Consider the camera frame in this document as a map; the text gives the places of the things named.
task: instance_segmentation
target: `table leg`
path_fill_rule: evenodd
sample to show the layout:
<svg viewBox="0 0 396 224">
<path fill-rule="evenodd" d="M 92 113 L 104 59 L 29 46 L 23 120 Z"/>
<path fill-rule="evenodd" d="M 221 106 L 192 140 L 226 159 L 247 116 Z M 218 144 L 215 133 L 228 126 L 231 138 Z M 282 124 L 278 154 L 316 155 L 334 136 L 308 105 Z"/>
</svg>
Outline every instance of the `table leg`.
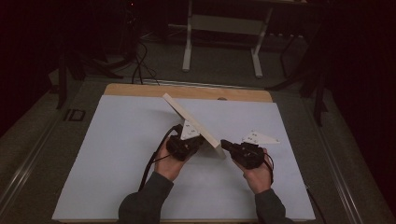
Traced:
<svg viewBox="0 0 396 224">
<path fill-rule="evenodd" d="M 253 60 L 254 73 L 256 75 L 256 78 L 262 78 L 262 66 L 260 65 L 259 51 L 260 48 L 262 47 L 262 41 L 264 40 L 265 32 L 267 30 L 272 11 L 273 9 L 271 7 L 268 8 L 265 21 L 262 22 L 262 28 L 260 30 L 259 40 L 257 41 L 257 45 L 254 49 L 251 50 L 251 58 Z"/>
<path fill-rule="evenodd" d="M 183 72 L 190 71 L 190 61 L 191 61 L 191 17 L 192 17 L 192 0 L 189 0 L 189 17 L 187 18 L 187 43 L 186 49 L 184 50 L 183 59 Z"/>
</svg>

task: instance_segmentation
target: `person's left hand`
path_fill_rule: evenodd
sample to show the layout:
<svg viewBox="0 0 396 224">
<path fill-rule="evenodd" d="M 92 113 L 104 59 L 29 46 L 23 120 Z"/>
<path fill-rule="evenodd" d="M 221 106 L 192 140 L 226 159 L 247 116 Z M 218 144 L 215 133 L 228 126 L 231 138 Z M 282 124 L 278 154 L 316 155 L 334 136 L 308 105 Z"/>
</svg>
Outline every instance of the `person's left hand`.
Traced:
<svg viewBox="0 0 396 224">
<path fill-rule="evenodd" d="M 169 155 L 168 150 L 166 149 L 166 142 L 169 141 L 169 138 L 165 140 L 163 145 L 161 146 L 160 150 L 157 153 L 155 160 L 163 158 Z M 154 171 L 160 175 L 163 175 L 170 181 L 174 181 L 178 174 L 180 173 L 181 168 L 183 165 L 188 161 L 178 161 L 173 156 L 168 156 L 160 161 L 155 162 Z"/>
</svg>

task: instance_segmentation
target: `table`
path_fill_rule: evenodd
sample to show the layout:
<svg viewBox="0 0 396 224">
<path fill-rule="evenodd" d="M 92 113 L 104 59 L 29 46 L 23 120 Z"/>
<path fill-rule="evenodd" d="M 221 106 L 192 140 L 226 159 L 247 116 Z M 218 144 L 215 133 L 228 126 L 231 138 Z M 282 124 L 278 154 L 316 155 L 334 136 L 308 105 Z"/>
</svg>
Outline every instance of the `table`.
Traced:
<svg viewBox="0 0 396 224">
<path fill-rule="evenodd" d="M 191 32 L 192 30 L 206 30 L 233 34 L 244 34 L 244 35 L 256 35 L 258 37 L 257 44 L 251 49 L 251 57 L 253 61 L 255 76 L 257 78 L 262 77 L 262 67 L 260 65 L 259 51 L 264 40 L 266 30 L 273 13 L 274 4 L 298 4 L 305 5 L 306 1 L 294 1 L 294 0 L 259 0 L 259 1 L 247 1 L 250 3 L 263 3 L 268 5 L 265 12 L 265 18 L 263 21 L 257 20 L 245 20 L 236 18 L 226 18 L 219 16 L 207 16 L 194 14 L 192 12 L 192 0 L 189 0 L 188 8 L 188 19 L 187 19 L 187 40 L 186 48 L 184 51 L 183 66 L 184 72 L 190 71 L 191 63 Z"/>
<path fill-rule="evenodd" d="M 135 189 L 138 184 L 136 180 L 140 180 L 143 174 L 141 169 L 146 165 L 143 163 L 147 162 L 144 158 L 152 153 L 150 148 L 158 144 L 153 139 L 162 138 L 163 129 L 167 130 L 171 124 L 180 122 L 178 115 L 168 108 L 170 106 L 164 99 L 158 97 L 166 92 L 177 98 L 181 105 L 187 106 L 185 108 L 192 111 L 210 132 L 213 132 L 214 127 L 223 129 L 214 133 L 221 133 L 222 137 L 233 142 L 240 141 L 243 126 L 262 126 L 264 122 L 267 131 L 281 141 L 276 147 L 268 148 L 277 165 L 283 167 L 275 170 L 276 182 L 273 187 L 277 189 L 278 196 L 285 199 L 283 202 L 289 208 L 290 216 L 315 218 L 286 131 L 283 125 L 276 125 L 281 122 L 276 104 L 271 103 L 267 91 L 111 84 L 99 103 L 75 165 L 64 185 L 54 219 L 62 222 L 94 222 L 117 218 L 120 201 Z M 227 101 L 218 101 L 219 98 L 226 98 Z M 196 110 L 203 108 L 203 105 L 210 105 L 209 109 Z M 272 109 L 258 109 L 264 105 Z M 235 120 L 231 116 L 233 112 L 224 114 L 224 106 L 228 106 L 225 111 L 235 112 L 238 118 L 239 115 L 253 112 L 254 117 L 260 116 L 262 119 Z M 209 118 L 206 113 L 215 110 L 215 107 L 217 115 L 210 118 L 215 122 L 208 122 L 205 120 Z M 233 122 L 224 122 L 227 118 Z M 233 127 L 233 131 L 229 132 L 230 125 L 237 129 Z M 219 221 L 220 217 L 224 217 L 225 221 L 239 222 L 254 219 L 251 190 L 242 175 L 235 174 L 240 170 L 231 160 L 220 160 L 213 154 L 216 154 L 214 150 L 199 150 L 183 168 L 163 205 L 163 221 L 208 222 Z M 293 188 L 282 192 L 282 188 L 288 186 L 282 184 L 286 181 Z M 290 202 L 298 203 L 298 206 L 291 205 Z M 223 209 L 217 211 L 208 206 L 208 203 L 217 209 L 222 205 Z"/>
</svg>

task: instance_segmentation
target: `gray carpet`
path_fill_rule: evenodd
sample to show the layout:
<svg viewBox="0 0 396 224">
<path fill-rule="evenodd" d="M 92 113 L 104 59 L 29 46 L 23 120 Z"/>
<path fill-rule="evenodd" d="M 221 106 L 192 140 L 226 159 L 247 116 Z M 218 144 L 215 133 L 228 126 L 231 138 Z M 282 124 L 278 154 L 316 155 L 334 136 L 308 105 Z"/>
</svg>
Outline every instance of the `gray carpet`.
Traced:
<svg viewBox="0 0 396 224">
<path fill-rule="evenodd" d="M 253 75 L 248 49 L 193 47 L 191 70 L 183 73 L 183 46 L 146 42 L 148 56 L 145 63 L 156 71 L 156 78 L 172 81 L 173 84 L 205 83 L 259 89 L 284 80 L 278 60 L 284 43 L 283 39 L 275 37 L 264 41 L 260 56 L 262 69 L 265 69 L 267 75 L 262 79 Z M 290 60 L 288 69 L 292 69 L 298 62 L 303 50 L 302 45 L 291 49 L 291 54 L 286 58 Z M 62 121 L 62 113 L 65 111 L 57 111 L 56 96 L 46 94 L 0 139 L 2 192 L 23 158 L 34 146 L 35 140 L 45 130 L 45 124 L 61 118 L 43 144 L 43 151 L 35 169 L 1 223 L 57 223 L 50 218 L 100 96 L 108 83 L 130 82 L 134 67 L 133 64 L 118 72 L 126 76 L 123 80 L 100 77 L 87 69 L 90 75 L 83 83 L 71 83 L 76 86 L 76 90 L 70 90 L 71 97 L 65 109 L 86 110 L 87 114 L 82 122 Z M 144 76 L 149 76 L 147 70 L 144 70 Z M 302 99 L 296 91 L 298 87 L 299 84 L 296 84 L 283 91 L 271 93 L 274 102 L 278 104 L 304 182 L 318 202 L 327 223 L 351 223 L 341 197 L 346 190 L 336 184 L 339 176 L 334 174 L 337 171 L 346 182 L 362 223 L 396 223 L 365 166 L 331 93 L 326 92 L 325 104 L 329 112 L 322 114 L 323 128 L 319 128 L 312 119 L 313 99 Z M 330 162 L 332 159 L 336 161 L 335 168 L 334 163 Z M 314 208 L 317 219 L 306 223 L 324 223 L 318 209 L 315 206 Z"/>
</svg>

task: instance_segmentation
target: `person's right hand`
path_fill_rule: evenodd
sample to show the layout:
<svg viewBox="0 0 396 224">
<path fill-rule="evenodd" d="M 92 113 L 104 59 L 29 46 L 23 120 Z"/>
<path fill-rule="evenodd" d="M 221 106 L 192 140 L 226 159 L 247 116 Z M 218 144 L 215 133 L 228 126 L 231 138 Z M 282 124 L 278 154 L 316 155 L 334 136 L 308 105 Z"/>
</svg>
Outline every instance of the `person's right hand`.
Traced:
<svg viewBox="0 0 396 224">
<path fill-rule="evenodd" d="M 265 160 L 268 162 L 268 164 L 271 164 L 267 155 L 265 155 Z M 235 164 L 244 172 L 244 178 L 247 180 L 248 186 L 255 194 L 261 193 L 271 188 L 270 170 L 264 163 L 258 168 L 248 170 L 238 162 L 233 162 L 235 162 Z"/>
</svg>

